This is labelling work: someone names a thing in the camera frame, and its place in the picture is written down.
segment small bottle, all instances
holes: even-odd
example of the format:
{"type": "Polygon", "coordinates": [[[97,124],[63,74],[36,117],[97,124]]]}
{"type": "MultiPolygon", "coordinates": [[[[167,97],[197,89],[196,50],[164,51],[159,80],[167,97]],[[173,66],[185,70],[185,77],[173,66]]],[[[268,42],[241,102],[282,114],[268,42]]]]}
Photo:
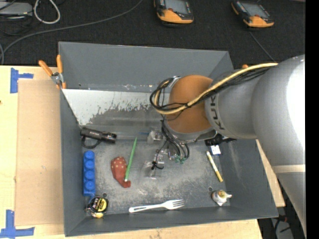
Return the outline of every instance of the small bottle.
{"type": "Polygon", "coordinates": [[[216,190],[211,193],[211,197],[219,206],[222,206],[227,202],[228,198],[232,197],[232,195],[227,194],[224,190],[216,190]]]}

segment pencil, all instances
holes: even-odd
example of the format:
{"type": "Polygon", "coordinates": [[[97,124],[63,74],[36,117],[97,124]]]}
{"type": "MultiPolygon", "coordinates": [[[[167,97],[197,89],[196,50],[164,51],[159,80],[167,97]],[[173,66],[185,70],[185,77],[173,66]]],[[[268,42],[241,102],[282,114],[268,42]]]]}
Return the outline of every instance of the pencil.
{"type": "Polygon", "coordinates": [[[125,172],[125,178],[124,178],[125,182],[127,182],[129,180],[129,173],[130,173],[130,168],[131,168],[137,140],[138,140],[138,138],[135,137],[135,141],[134,141],[131,156],[130,156],[130,161],[129,161],[128,167],[126,168],[126,172],[125,172]]]}
{"type": "Polygon", "coordinates": [[[222,181],[223,181],[223,178],[221,178],[221,175],[220,175],[220,173],[219,173],[219,171],[218,171],[218,169],[217,169],[217,166],[215,165],[215,162],[214,162],[213,158],[212,158],[211,155],[210,155],[210,152],[209,152],[209,151],[206,151],[206,155],[207,155],[207,157],[208,157],[208,159],[209,159],[209,161],[210,161],[210,163],[211,163],[211,165],[212,165],[212,167],[213,167],[213,169],[214,169],[214,171],[215,171],[215,173],[216,173],[216,175],[217,175],[218,180],[219,180],[220,182],[222,182],[222,181]]]}

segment white plastic fork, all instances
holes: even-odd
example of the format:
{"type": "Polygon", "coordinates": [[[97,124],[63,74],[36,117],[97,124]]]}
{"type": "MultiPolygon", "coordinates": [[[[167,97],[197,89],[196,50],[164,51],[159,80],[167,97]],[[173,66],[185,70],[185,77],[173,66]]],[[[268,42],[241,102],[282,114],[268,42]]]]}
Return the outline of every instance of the white plastic fork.
{"type": "Polygon", "coordinates": [[[158,205],[144,205],[144,206],[130,207],[129,212],[134,213],[134,212],[144,211],[144,210],[153,209],[153,208],[160,208],[160,207],[165,207],[166,209],[173,210],[183,206],[184,206],[184,200],[176,199],[176,200],[168,200],[158,205]]]}

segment blue toy brick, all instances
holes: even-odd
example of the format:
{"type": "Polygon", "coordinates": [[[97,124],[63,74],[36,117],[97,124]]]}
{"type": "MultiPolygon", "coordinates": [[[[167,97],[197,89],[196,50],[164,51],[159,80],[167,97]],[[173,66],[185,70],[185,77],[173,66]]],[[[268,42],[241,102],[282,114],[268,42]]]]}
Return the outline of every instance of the blue toy brick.
{"type": "Polygon", "coordinates": [[[95,196],[95,153],[91,150],[83,155],[83,196],[95,196]]]}

